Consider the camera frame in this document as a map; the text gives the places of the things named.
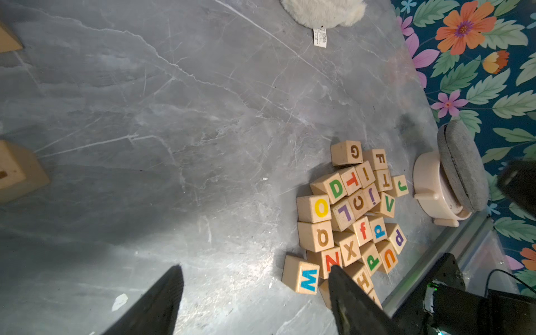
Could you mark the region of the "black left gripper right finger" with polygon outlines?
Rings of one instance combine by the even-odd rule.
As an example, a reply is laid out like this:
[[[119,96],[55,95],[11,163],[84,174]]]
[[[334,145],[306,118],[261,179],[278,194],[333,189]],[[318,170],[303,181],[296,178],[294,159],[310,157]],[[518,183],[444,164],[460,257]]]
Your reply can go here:
[[[404,333],[341,267],[332,267],[328,283],[332,313],[339,334]]]

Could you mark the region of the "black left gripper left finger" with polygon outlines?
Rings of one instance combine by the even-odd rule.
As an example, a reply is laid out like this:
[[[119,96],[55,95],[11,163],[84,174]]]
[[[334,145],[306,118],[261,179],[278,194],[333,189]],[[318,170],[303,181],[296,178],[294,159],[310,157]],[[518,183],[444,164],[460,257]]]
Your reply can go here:
[[[183,292],[183,273],[174,265],[105,333],[173,334]]]

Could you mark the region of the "wooden block orange U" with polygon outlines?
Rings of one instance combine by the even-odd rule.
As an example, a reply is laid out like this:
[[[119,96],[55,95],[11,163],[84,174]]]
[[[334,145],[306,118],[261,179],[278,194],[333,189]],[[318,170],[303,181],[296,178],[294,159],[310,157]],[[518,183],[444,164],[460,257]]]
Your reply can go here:
[[[379,271],[389,274],[399,264],[394,245],[390,241],[384,240],[375,244],[375,247],[381,259]]]

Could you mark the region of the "wooden block letter E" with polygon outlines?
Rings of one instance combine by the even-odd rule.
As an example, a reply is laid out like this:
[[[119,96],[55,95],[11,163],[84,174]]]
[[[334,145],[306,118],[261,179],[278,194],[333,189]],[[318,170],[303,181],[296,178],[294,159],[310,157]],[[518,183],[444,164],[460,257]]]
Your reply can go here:
[[[1,140],[1,204],[49,183],[49,177],[33,152]]]

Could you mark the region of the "wooden block letter H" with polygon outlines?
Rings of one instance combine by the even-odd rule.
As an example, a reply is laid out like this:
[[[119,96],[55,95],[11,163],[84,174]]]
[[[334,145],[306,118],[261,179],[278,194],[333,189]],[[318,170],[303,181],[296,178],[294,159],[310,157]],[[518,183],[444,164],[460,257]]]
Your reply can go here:
[[[343,270],[366,294],[373,290],[374,284],[363,263],[354,262]]]

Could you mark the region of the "wooden block letter F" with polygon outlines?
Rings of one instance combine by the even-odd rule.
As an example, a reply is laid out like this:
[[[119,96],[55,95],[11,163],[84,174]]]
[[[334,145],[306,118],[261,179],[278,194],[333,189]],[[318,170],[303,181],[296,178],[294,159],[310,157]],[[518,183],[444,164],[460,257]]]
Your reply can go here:
[[[363,153],[363,158],[368,161],[372,170],[388,169],[386,151],[384,149],[371,149]]]

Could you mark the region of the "wooden block letter D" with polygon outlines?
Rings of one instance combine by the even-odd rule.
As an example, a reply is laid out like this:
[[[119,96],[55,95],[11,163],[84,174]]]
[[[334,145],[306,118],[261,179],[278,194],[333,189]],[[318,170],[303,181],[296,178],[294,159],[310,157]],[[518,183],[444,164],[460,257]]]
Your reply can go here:
[[[327,195],[331,205],[347,196],[339,173],[326,174],[309,185],[314,195]]]

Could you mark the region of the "wooden whiteboard stand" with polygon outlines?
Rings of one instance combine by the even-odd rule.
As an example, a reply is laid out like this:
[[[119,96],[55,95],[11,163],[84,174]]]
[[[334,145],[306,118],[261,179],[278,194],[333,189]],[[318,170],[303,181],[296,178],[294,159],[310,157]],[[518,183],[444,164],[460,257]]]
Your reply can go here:
[[[23,50],[24,46],[11,29],[0,22],[0,53]]]

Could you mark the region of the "grey whiteboard eraser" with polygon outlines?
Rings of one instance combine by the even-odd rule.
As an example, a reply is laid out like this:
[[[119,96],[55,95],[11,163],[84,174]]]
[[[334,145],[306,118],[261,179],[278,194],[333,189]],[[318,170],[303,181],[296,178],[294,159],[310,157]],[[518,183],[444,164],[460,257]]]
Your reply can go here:
[[[437,144],[436,151],[415,162],[414,199],[435,225],[457,228],[487,208],[489,183],[473,136],[461,120],[443,124]]]

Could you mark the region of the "white plush dog toy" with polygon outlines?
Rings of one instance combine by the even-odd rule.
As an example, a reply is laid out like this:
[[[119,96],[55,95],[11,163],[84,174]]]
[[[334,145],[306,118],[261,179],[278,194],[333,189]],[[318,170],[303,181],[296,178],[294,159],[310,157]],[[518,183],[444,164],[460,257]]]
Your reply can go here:
[[[281,0],[284,10],[300,25],[312,29],[314,46],[327,47],[327,30],[351,27],[360,21],[367,4],[362,0]]]

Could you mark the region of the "wooden block letter G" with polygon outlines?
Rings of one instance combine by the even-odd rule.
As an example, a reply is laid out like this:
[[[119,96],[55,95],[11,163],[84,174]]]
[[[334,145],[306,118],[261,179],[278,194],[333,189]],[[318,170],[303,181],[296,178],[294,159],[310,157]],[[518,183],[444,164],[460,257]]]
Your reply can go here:
[[[360,141],[343,141],[330,147],[332,165],[348,166],[360,164],[364,161],[362,144]]]

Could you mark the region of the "wooden block letter N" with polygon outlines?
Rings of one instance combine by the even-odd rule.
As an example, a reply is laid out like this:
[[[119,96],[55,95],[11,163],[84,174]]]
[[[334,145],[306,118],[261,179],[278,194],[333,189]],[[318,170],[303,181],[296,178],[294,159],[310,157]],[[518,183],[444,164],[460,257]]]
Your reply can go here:
[[[334,265],[341,266],[341,248],[334,247],[314,253],[307,251],[307,260],[320,266],[320,278],[328,279]]]

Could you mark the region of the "wooden block yellow O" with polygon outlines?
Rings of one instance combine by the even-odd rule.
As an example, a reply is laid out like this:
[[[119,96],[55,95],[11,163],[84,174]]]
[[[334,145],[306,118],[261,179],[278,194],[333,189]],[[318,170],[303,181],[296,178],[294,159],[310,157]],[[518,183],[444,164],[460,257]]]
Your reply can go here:
[[[310,195],[298,197],[298,221],[305,223],[319,223],[330,221],[332,212],[328,195]]]

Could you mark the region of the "wooden block letter X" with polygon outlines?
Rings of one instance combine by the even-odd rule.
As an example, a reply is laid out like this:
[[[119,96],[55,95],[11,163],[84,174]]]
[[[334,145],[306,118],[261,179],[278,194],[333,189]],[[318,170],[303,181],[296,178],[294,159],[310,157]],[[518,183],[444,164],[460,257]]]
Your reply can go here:
[[[341,263],[347,267],[361,259],[357,236],[353,232],[333,232],[334,242],[341,249]]]

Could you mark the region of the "wooden block letter M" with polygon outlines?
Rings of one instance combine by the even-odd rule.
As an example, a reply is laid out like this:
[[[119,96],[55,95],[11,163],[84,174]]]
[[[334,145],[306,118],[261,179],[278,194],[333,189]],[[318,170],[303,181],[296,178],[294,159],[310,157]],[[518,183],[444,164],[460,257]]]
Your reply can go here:
[[[287,255],[282,282],[294,292],[316,295],[318,291],[320,266],[305,259]]]

